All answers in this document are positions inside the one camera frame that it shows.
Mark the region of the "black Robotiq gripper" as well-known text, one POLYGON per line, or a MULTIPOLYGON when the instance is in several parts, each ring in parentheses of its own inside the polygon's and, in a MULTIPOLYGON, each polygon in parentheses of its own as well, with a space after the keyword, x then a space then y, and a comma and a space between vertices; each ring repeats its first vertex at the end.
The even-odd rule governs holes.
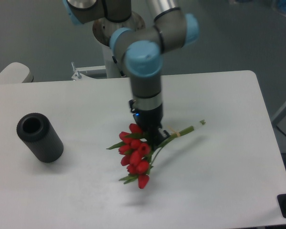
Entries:
POLYGON ((160 145, 170 137, 170 134, 163 129, 161 121, 163 117, 163 105, 161 104, 152 110, 133 109, 133 117, 137 125, 148 133, 152 143, 160 145))

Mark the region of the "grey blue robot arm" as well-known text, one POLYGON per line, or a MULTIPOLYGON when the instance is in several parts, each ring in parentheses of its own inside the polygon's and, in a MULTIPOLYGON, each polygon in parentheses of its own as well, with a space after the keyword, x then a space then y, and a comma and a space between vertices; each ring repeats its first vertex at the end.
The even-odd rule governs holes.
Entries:
POLYGON ((149 0, 154 24, 136 28, 129 0, 66 0, 74 24, 104 20, 102 32, 121 71, 130 79, 133 98, 129 105, 138 126, 153 146, 169 137, 163 130, 162 55, 194 43, 199 25, 184 14, 175 0, 149 0))

